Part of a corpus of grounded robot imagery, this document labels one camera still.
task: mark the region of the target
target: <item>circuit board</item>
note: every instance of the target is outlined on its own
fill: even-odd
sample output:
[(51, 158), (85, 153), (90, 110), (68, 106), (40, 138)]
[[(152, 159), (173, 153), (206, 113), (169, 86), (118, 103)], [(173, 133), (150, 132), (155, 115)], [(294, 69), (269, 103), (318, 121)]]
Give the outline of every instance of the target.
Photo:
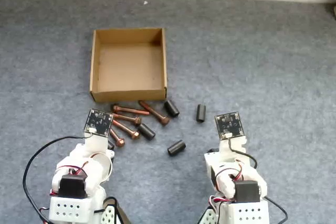
[(113, 115), (111, 113), (91, 109), (86, 120), (84, 132), (107, 137), (112, 126), (112, 120)]
[(244, 136), (244, 130), (238, 112), (215, 116), (219, 138), (225, 140)]

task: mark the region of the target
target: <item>cardboard box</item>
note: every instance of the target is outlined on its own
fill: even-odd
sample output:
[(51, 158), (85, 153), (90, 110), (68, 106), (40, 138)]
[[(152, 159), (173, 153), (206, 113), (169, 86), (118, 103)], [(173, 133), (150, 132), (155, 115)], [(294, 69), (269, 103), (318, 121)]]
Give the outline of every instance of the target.
[(95, 30), (90, 92), (96, 102), (164, 100), (163, 28)]

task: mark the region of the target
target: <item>copper screw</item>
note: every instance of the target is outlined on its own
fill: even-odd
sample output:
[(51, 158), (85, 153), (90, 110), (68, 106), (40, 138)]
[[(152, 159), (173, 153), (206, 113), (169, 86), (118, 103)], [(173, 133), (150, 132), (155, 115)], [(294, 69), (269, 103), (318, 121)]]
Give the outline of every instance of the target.
[(110, 134), (114, 138), (117, 147), (123, 147), (125, 145), (125, 139), (119, 137), (113, 129), (110, 129)]
[(119, 122), (116, 121), (116, 120), (113, 120), (113, 121), (112, 121), (112, 124), (115, 125), (115, 126), (117, 126), (117, 127), (119, 127), (120, 129), (122, 129), (122, 130), (125, 131), (126, 133), (128, 133), (128, 134), (132, 137), (132, 139), (137, 139), (137, 138), (139, 138), (139, 136), (140, 136), (139, 132), (137, 132), (137, 131), (132, 131), (131, 129), (127, 128), (125, 125), (119, 123)]
[(134, 114), (139, 114), (139, 115), (149, 115), (148, 111), (136, 110), (136, 109), (126, 108), (126, 107), (120, 107), (118, 105), (113, 106), (113, 111), (115, 113), (118, 113), (118, 112), (121, 111), (121, 112), (129, 112), (129, 113), (134, 113)]
[(147, 103), (144, 101), (139, 101), (139, 104), (143, 106), (146, 110), (151, 112), (159, 121), (160, 123), (165, 126), (169, 123), (170, 118), (168, 116), (161, 115), (159, 112), (155, 111), (152, 107), (150, 107)]
[(125, 116), (125, 115), (119, 115), (119, 114), (113, 113), (113, 118), (132, 122), (135, 126), (138, 126), (141, 124), (141, 118), (138, 116), (133, 118), (131, 116)]

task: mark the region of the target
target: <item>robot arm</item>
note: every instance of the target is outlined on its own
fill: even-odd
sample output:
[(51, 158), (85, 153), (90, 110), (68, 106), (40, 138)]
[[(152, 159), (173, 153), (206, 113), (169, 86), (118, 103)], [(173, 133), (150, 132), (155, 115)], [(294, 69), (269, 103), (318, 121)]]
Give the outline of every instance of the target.
[(216, 118), (219, 149), (204, 154), (207, 174), (216, 191), (198, 223), (269, 224), (267, 184), (250, 166), (242, 145), (247, 140), (238, 112)]
[(108, 148), (112, 120), (110, 113), (90, 110), (84, 128), (85, 144), (77, 144), (57, 164), (50, 192), (52, 223), (130, 223), (117, 200), (107, 198), (101, 186), (113, 169), (114, 151)]

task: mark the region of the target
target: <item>floor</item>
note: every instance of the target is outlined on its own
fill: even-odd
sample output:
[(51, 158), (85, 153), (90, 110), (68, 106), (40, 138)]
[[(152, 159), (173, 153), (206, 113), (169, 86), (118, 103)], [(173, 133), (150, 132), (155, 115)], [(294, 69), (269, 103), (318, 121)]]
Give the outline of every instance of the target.
[[(108, 194), (132, 223), (194, 224), (213, 193), (203, 154), (218, 147), (213, 117), (239, 111), (248, 152), (288, 223), (332, 224), (336, 200), (336, 21), (332, 7), (253, 0), (0, 0), (0, 218), (39, 223), (24, 167), (47, 141), (81, 135), (90, 96), (92, 32), (165, 27), (168, 97), (181, 114), (155, 140), (116, 150)], [(197, 104), (207, 119), (195, 122)], [(154, 104), (161, 110), (160, 103)], [(171, 158), (166, 148), (183, 139)], [(48, 206), (56, 163), (78, 141), (38, 156), (28, 188)], [(271, 223), (282, 219), (270, 206)]]

